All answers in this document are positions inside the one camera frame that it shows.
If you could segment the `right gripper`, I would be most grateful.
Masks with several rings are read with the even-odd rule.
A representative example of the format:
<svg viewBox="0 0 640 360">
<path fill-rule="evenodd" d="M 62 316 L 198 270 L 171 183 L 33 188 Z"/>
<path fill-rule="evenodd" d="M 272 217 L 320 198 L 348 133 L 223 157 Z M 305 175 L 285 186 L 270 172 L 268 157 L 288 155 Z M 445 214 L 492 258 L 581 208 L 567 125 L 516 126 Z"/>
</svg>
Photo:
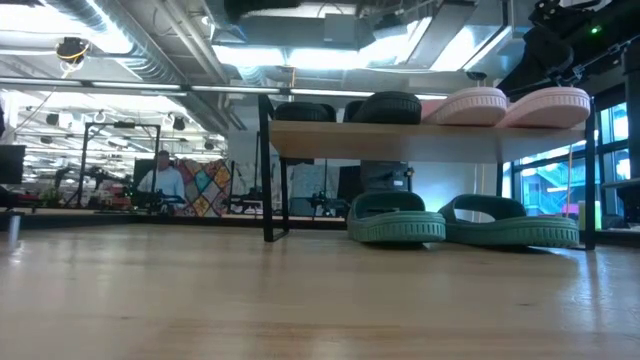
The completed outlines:
<svg viewBox="0 0 640 360">
<path fill-rule="evenodd" d="M 574 61 L 574 50 L 551 30 L 536 26 L 523 37 L 520 63 L 498 84 L 507 96 L 528 93 L 555 81 Z"/>
</svg>

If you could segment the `pink rubber slide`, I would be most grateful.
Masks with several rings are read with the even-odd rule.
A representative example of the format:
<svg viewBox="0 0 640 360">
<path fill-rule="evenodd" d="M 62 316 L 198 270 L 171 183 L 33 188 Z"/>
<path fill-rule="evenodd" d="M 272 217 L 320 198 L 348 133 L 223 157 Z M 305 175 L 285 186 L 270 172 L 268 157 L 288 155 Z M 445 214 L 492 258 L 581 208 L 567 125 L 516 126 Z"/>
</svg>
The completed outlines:
<svg viewBox="0 0 640 360">
<path fill-rule="evenodd" d="M 493 127 L 504 118 L 507 105 L 506 95 L 497 88 L 466 88 L 445 99 L 423 101 L 421 123 Z"/>
<path fill-rule="evenodd" d="M 591 113 L 591 98 L 575 87 L 536 90 L 507 108 L 497 128 L 570 129 Z"/>
</svg>

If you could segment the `black rubber slide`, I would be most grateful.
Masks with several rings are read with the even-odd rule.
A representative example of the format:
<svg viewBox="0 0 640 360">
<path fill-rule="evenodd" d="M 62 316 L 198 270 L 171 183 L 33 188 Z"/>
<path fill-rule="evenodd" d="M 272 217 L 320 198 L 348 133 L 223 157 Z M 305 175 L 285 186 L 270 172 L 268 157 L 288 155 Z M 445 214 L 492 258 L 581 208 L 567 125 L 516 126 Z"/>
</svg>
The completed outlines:
<svg viewBox="0 0 640 360">
<path fill-rule="evenodd" d="M 290 102 L 279 105 L 274 119 L 281 121 L 335 122 L 336 111 L 327 104 Z"/>
<path fill-rule="evenodd" d="M 421 116 L 422 103 L 415 95 L 385 91 L 350 102 L 345 108 L 343 122 L 417 125 Z"/>
</svg>

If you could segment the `teal rubber slide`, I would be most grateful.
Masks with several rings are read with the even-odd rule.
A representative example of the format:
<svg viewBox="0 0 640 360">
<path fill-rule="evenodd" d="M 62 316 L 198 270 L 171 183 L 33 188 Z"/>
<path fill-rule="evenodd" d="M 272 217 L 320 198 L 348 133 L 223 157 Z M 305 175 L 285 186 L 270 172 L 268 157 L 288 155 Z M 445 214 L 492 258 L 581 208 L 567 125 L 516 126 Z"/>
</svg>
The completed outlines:
<svg viewBox="0 0 640 360">
<path fill-rule="evenodd" d="M 457 210 L 478 212 L 491 222 L 469 222 Z M 463 194 L 444 205 L 439 213 L 446 222 L 446 240 L 476 246 L 577 247 L 580 231 L 576 222 L 558 216 L 528 216 L 525 207 L 499 196 Z"/>
<path fill-rule="evenodd" d="M 426 210 L 412 192 L 367 192 L 357 196 L 347 216 L 351 240 L 360 243 L 430 243 L 446 238 L 446 221 Z"/>
</svg>

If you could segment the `black equipment stack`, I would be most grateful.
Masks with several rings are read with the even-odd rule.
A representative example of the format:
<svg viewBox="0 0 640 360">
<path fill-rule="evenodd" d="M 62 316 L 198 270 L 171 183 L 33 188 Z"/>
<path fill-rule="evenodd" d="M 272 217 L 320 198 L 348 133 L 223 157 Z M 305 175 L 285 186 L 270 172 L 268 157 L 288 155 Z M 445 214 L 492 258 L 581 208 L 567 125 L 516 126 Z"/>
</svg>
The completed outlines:
<svg viewBox="0 0 640 360">
<path fill-rule="evenodd" d="M 413 174 L 407 162 L 361 161 L 340 169 L 337 198 L 351 203 L 367 192 L 411 192 Z"/>
</svg>

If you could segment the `long hanging light bar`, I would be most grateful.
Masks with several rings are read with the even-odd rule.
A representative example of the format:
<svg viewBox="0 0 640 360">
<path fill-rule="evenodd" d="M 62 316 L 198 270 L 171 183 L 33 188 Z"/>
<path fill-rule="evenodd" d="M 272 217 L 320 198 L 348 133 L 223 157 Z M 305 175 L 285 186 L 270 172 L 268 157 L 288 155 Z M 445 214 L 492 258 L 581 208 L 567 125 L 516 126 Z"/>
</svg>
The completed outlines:
<svg viewBox="0 0 640 360">
<path fill-rule="evenodd" d="M 232 85 L 186 85 L 186 84 L 159 84 L 138 82 L 116 82 L 78 79 L 57 78 L 25 78 L 0 76 L 0 85 L 6 88 L 34 87 L 34 88 L 88 88 L 96 90 L 132 90 L 138 92 L 163 93 L 169 96 L 174 93 L 227 93 L 227 94 L 251 94 L 251 95 L 301 95 L 323 97 L 367 98 L 373 95 L 371 91 L 326 90 L 305 88 L 278 88 L 278 87 L 249 87 Z"/>
</svg>

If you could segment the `colourful patchwork quilt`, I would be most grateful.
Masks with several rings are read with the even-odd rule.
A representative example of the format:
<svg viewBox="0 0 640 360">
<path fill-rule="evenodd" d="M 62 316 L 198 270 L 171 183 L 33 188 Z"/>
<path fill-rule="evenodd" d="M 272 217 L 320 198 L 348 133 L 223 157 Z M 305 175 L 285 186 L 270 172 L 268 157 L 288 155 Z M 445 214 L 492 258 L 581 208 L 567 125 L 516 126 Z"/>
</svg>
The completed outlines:
<svg viewBox="0 0 640 360">
<path fill-rule="evenodd" d="M 185 191 L 185 204 L 177 211 L 178 216 L 219 218 L 227 212 L 232 173 L 224 159 L 206 163 L 179 159 L 176 169 Z"/>
</svg>

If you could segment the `person in light top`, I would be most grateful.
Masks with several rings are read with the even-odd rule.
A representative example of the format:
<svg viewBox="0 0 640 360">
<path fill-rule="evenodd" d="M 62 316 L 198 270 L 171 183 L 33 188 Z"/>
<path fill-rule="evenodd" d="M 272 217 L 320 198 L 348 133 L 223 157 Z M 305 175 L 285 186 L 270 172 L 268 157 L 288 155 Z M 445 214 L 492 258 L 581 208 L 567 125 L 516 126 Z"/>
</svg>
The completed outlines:
<svg viewBox="0 0 640 360">
<path fill-rule="evenodd" d="M 158 152 L 157 167 L 149 170 L 137 186 L 141 192 L 161 191 L 167 196 L 178 196 L 185 200 L 184 180 L 181 173 L 171 165 L 169 153 L 165 150 Z"/>
</svg>

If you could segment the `black monitor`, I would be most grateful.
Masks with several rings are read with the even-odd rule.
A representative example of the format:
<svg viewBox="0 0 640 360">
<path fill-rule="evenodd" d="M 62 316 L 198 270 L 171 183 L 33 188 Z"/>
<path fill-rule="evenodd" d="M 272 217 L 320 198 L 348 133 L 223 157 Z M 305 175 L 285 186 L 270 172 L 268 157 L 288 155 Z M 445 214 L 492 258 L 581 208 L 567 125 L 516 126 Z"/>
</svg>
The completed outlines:
<svg viewBox="0 0 640 360">
<path fill-rule="evenodd" d="M 0 184 L 21 184 L 24 171 L 24 145 L 0 145 Z"/>
</svg>

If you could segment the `wooden shelf with black frame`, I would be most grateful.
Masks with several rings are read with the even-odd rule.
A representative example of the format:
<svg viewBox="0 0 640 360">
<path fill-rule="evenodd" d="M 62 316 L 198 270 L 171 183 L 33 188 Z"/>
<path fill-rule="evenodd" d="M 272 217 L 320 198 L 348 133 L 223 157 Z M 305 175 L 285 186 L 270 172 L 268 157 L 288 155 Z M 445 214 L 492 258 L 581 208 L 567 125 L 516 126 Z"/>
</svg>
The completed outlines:
<svg viewBox="0 0 640 360">
<path fill-rule="evenodd" d="M 586 251 L 596 248 L 595 114 L 587 118 L 583 130 L 279 121 L 273 118 L 273 105 L 266 95 L 258 97 L 258 113 L 266 242 L 289 233 L 286 183 L 281 184 L 282 231 L 273 232 L 271 148 L 280 156 L 282 175 L 289 158 L 495 163 L 496 194 L 501 195 L 505 162 L 584 140 L 587 204 L 583 241 Z"/>
</svg>

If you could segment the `black metal frame rig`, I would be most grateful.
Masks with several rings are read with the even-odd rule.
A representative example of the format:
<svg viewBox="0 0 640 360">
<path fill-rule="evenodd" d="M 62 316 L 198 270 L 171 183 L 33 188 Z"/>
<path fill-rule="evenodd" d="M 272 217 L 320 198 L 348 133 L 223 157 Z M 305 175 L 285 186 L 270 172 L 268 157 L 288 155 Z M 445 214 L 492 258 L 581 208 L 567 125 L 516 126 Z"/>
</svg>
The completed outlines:
<svg viewBox="0 0 640 360">
<path fill-rule="evenodd" d="M 157 178 L 157 165 L 158 165 L 158 153 L 160 151 L 160 138 L 161 138 L 161 126 L 154 124 L 143 124 L 136 123 L 131 121 L 116 121 L 116 122 L 86 122 L 84 125 L 84 133 L 83 133 L 83 146 L 81 150 L 81 165 L 80 165 L 80 177 L 79 177 L 79 185 L 84 185 L 84 176 L 86 169 L 86 159 L 88 155 L 88 144 L 89 142 L 98 135 L 105 127 L 113 127 L 118 129 L 135 129 L 135 128 L 153 128 L 156 131 L 156 135 L 153 137 L 154 143 L 154 164 L 151 169 L 152 172 L 152 189 L 155 189 L 155 183 Z"/>
</svg>

